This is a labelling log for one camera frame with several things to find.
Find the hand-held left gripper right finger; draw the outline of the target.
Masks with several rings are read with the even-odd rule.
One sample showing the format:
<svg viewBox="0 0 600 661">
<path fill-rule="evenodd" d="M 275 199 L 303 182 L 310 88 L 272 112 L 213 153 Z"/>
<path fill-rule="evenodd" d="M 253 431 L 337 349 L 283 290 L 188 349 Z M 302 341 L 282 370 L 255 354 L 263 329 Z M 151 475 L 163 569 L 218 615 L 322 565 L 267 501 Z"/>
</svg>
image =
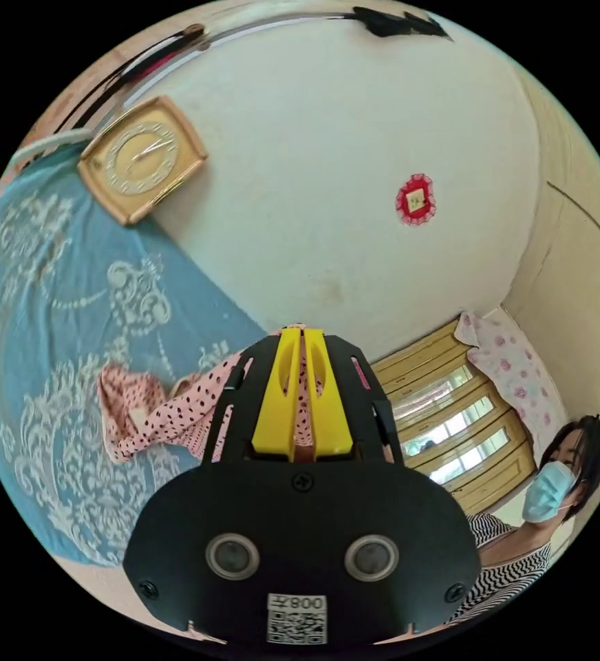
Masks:
<svg viewBox="0 0 600 661">
<path fill-rule="evenodd" d="M 339 387 L 321 329 L 303 332 L 315 457 L 345 457 L 353 448 Z"/>
</svg>

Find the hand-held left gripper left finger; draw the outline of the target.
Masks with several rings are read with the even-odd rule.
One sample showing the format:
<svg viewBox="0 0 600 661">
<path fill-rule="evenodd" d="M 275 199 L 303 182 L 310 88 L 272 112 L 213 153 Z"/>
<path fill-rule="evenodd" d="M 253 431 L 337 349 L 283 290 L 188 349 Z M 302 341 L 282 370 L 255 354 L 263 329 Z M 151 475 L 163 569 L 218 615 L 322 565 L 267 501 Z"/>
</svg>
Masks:
<svg viewBox="0 0 600 661">
<path fill-rule="evenodd" d="M 301 329 L 285 328 L 275 339 L 277 345 L 252 438 L 257 454 L 294 453 Z"/>
</svg>

